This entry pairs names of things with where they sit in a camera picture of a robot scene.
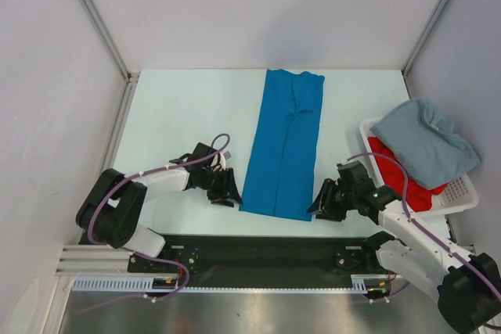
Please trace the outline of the blue t shirt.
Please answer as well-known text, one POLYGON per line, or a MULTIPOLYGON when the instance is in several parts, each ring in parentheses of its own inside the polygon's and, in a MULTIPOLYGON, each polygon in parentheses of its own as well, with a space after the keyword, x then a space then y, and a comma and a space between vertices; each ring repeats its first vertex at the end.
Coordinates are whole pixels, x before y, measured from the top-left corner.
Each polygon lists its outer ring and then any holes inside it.
POLYGON ((240 210, 310 221, 323 75, 268 70, 240 210))

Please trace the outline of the grey t shirt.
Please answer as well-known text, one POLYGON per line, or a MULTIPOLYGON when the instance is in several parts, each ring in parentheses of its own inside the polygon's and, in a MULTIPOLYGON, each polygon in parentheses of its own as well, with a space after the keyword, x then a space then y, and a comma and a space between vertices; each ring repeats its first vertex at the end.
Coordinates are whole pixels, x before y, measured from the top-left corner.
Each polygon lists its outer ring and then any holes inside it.
POLYGON ((428 99, 410 99, 371 127, 407 173, 426 189, 436 189, 481 164, 455 124, 428 99))

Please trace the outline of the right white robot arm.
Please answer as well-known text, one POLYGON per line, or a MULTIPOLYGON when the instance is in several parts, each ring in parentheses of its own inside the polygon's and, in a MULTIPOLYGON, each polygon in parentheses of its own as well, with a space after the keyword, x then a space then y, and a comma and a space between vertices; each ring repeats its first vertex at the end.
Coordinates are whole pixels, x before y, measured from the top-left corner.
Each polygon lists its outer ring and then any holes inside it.
POLYGON ((355 210, 381 232, 366 239, 362 266, 402 276, 429 296, 458 333, 471 333, 500 314, 500 272, 486 253, 473 254, 437 233, 406 199, 387 185, 376 186, 362 163, 337 167, 308 208, 318 219, 343 221, 355 210))

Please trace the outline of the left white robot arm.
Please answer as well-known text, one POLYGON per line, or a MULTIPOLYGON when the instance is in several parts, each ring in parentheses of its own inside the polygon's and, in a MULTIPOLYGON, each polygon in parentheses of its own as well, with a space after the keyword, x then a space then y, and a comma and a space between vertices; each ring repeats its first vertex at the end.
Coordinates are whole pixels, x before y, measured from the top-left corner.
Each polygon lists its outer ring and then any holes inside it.
POLYGON ((154 270, 164 271, 173 253, 162 235, 139 223, 144 203, 171 192, 201 189, 214 205, 241 205, 234 171, 226 161, 223 148, 199 142, 191 153, 152 170, 126 176, 106 169, 77 212, 76 224, 90 243, 139 253, 154 270))

